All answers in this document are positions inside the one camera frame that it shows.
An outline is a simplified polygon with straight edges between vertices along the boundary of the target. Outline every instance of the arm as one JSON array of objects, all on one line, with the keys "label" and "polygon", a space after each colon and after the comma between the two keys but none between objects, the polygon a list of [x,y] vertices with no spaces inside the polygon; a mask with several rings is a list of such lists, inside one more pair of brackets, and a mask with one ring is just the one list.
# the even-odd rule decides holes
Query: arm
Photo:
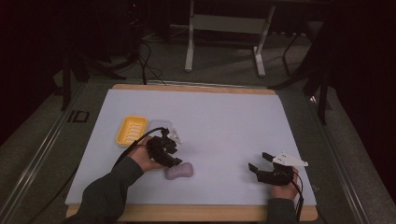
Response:
[{"label": "arm", "polygon": [[78,212],[63,224],[115,223],[124,211],[128,188],[146,171],[161,167],[144,147],[132,150],[109,174],[84,189]]},{"label": "arm", "polygon": [[[297,175],[294,175],[294,183],[297,183]],[[268,201],[267,224],[296,224],[296,212],[294,209],[294,198],[298,191],[293,184],[287,186],[271,187],[273,198]]]}]

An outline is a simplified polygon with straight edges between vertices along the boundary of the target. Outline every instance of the wooden table edge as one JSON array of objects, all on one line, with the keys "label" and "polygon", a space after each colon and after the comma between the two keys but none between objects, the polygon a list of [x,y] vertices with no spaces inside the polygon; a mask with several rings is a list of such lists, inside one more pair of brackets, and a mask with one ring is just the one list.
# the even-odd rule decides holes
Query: wooden table edge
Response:
[{"label": "wooden table edge", "polygon": [[[66,216],[73,216],[79,204],[70,204]],[[315,205],[306,205],[301,221],[318,218]],[[248,221],[267,219],[266,205],[212,205],[212,204],[126,204],[119,221]]]},{"label": "wooden table edge", "polygon": [[268,94],[276,95],[273,90],[245,89],[234,87],[199,87],[199,86],[160,86],[160,85],[132,85],[116,84],[113,90],[137,90],[137,91],[191,91],[191,92],[213,92],[213,93],[240,93],[240,94]]}]

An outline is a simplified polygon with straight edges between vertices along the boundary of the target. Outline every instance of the black cable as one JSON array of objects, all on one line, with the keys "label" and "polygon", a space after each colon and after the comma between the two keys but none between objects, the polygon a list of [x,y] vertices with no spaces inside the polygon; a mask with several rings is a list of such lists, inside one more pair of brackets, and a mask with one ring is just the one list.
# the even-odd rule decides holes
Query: black cable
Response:
[{"label": "black cable", "polygon": [[155,128],[155,129],[152,129],[152,130],[146,132],[145,134],[143,134],[139,139],[135,140],[127,149],[125,149],[121,153],[121,155],[117,159],[116,163],[114,163],[114,166],[116,166],[124,157],[126,157],[134,148],[136,148],[138,146],[138,143],[140,141],[142,141],[145,137],[147,137],[151,133],[154,133],[157,131],[162,131],[162,130],[165,130],[165,128]]},{"label": "black cable", "polygon": [[47,202],[47,204],[38,211],[34,217],[32,217],[28,224],[30,223],[35,223],[35,220],[55,201],[55,199],[61,194],[61,192],[64,190],[64,188],[67,186],[67,184],[70,182],[70,180],[73,178],[73,176],[76,174],[78,167],[73,171],[73,173],[67,178],[67,180],[64,182],[62,185],[61,189],[58,190],[58,192]]},{"label": "black cable", "polygon": [[[146,59],[144,59],[143,56],[139,55],[139,61],[141,63],[142,63],[142,60],[145,62],[144,65],[142,66],[142,69],[144,70],[143,71],[144,72],[144,77],[146,77],[146,71],[145,70],[146,70],[146,67],[147,67],[150,70],[150,72],[152,73],[152,75],[154,75],[155,78],[159,79],[163,83],[163,85],[166,86],[165,82],[163,82],[163,80],[160,78],[160,76],[163,74],[163,72],[160,69],[152,68],[152,67],[149,66],[149,57],[151,55],[151,47],[148,44],[146,44],[145,42],[142,42],[142,45],[144,45],[144,46],[146,46],[146,48],[148,48],[148,57]],[[156,70],[160,71],[160,74],[157,76],[154,73],[154,71],[152,71],[152,69],[156,69]]]},{"label": "black cable", "polygon": [[138,59],[139,59],[140,65],[141,65],[141,67],[142,67],[143,85],[147,85],[148,82],[147,82],[147,80],[146,80],[146,71],[145,71],[145,70],[146,70],[146,64],[147,64],[147,62],[143,63],[142,60],[141,60],[141,58],[140,58],[140,55],[139,55]]},{"label": "black cable", "polygon": [[317,211],[318,211],[319,217],[323,220],[323,222],[324,222],[325,224],[329,224],[329,222],[327,222],[326,218],[325,218],[325,217],[323,216],[323,214],[320,212],[320,210],[318,209],[318,207],[317,207]]},{"label": "black cable", "polygon": [[298,193],[300,194],[300,198],[296,204],[296,219],[297,221],[300,221],[300,216],[301,216],[301,212],[303,210],[303,204],[304,204],[304,197],[303,197],[303,180],[301,179],[301,177],[294,172],[295,175],[297,175],[297,177],[300,179],[301,182],[301,189],[298,187],[298,185],[294,182],[291,181],[291,183],[293,184],[293,186],[297,189]]}]

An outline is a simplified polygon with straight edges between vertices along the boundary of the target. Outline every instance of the dark sleeve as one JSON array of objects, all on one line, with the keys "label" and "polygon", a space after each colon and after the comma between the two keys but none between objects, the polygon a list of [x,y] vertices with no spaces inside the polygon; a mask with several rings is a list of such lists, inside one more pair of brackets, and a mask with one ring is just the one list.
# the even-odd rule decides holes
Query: dark sleeve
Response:
[{"label": "dark sleeve", "polygon": [[294,202],[288,199],[270,199],[268,201],[267,224],[296,224]]},{"label": "dark sleeve", "polygon": [[142,174],[140,166],[125,157],[111,173],[84,189],[78,212],[63,224],[115,223],[124,211],[128,188]]}]

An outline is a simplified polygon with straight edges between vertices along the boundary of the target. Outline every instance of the black device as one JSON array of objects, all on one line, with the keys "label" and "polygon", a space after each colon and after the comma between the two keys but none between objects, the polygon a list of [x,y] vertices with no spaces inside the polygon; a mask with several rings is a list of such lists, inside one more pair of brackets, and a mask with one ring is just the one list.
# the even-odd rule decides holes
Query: black device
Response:
[{"label": "black device", "polygon": [[271,156],[268,153],[263,152],[262,157],[267,161],[270,161],[274,165],[274,171],[261,171],[256,166],[251,163],[248,164],[248,169],[256,174],[257,180],[264,184],[277,185],[277,186],[287,186],[289,183],[292,183],[293,186],[297,189],[300,194],[300,198],[296,205],[296,219],[300,221],[300,215],[303,210],[304,197],[303,197],[303,182],[301,189],[297,186],[297,184],[293,181],[294,171],[291,166],[285,166],[274,162],[274,156]]},{"label": "black device", "polygon": [[148,156],[163,166],[172,167],[174,165],[179,165],[182,160],[179,158],[173,158],[171,155],[169,155],[169,153],[174,154],[177,152],[177,144],[174,140],[169,138],[169,130],[166,128],[155,128],[143,134],[139,139],[135,140],[127,149],[125,149],[114,166],[116,166],[134,148],[138,147],[140,141],[142,141],[150,133],[154,133],[156,131],[161,131],[162,137],[154,136],[148,140],[146,144]]},{"label": "black device", "polygon": [[[273,162],[274,157],[268,153],[263,152],[262,157],[266,160]],[[286,186],[293,180],[293,169],[290,166],[284,166],[274,163],[274,171],[261,171],[251,163],[248,164],[248,169],[256,174],[257,180],[264,184]]]}]

